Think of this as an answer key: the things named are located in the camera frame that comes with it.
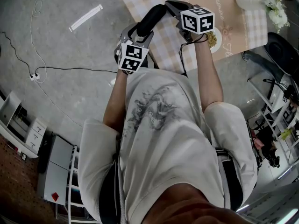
drawer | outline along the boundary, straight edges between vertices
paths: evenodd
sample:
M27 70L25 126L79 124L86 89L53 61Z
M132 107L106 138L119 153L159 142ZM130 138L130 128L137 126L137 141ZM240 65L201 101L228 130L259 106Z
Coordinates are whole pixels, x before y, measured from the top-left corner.
M43 134L46 131L46 126L42 125L41 122L39 122L37 119L34 121L32 128L38 132L41 136L43 136Z
M36 151L36 153L38 152L39 150L39 147L42 143L42 140L43 140L43 137L38 133L36 132L35 130L31 129L30 130L30 133L27 137L27 140L26 140L26 144L33 148L34 151Z

fluorescent light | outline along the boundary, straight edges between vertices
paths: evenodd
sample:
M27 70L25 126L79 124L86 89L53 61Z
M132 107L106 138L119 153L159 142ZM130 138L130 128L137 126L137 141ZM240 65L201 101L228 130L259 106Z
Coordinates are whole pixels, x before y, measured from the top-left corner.
M245 205L245 206L243 206L243 207L241 207L240 209L238 209L237 210L237 212L239 212L239 211L241 211L241 210L243 210L243 209L245 209L245 208L247 208L247 207L249 207L249 205L247 204L247 205Z
M91 18L92 16L96 15L100 10L102 10L103 7L101 4L99 4L97 7L95 7L94 9L90 10L88 13L86 13L84 16L82 16L78 21L76 21L73 25L71 25L71 29L70 30L75 30L77 27L79 27L82 23L84 23L85 21L87 21L89 18Z
M278 178L278 180L279 179L281 179L288 171L290 171L291 170L291 168L289 168L288 170L286 170L279 178Z
M287 223L296 213L298 212L298 209L295 208L291 210L284 218L282 218L277 224L285 224Z

white t-shirt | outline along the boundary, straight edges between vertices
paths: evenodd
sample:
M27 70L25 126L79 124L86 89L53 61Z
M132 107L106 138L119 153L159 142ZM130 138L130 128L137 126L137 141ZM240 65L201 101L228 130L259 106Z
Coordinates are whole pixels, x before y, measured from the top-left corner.
M211 204L226 207L214 147L234 157L246 201L256 183L257 167L239 108L223 102L209 105L204 114L209 129L204 135L188 78L152 69L128 77L126 99L120 165L129 223L140 224L160 195L177 183L188 183ZM100 188L116 151L117 135L97 120L85 122L78 182L83 204L98 221Z

checkered tablecloth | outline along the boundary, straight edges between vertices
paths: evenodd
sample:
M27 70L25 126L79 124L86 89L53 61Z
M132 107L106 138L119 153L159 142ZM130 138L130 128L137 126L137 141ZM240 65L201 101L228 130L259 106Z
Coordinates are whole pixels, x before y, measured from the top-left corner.
M135 21L141 21L146 13L157 4L164 4L166 0L123 0ZM248 49L259 47L267 43L267 20L264 11L245 11L246 35ZM185 43L178 29L177 20L166 14L155 26L155 35L149 46L159 68L183 73L178 51L180 45ZM185 69L187 71L197 68L194 45L184 48Z

brick wall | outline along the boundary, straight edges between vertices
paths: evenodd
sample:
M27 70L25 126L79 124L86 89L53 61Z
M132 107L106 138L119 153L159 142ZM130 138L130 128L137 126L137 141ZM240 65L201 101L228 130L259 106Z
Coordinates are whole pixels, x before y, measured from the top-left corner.
M36 194L38 159L22 160L0 135L0 214L19 224L54 224L52 205Z

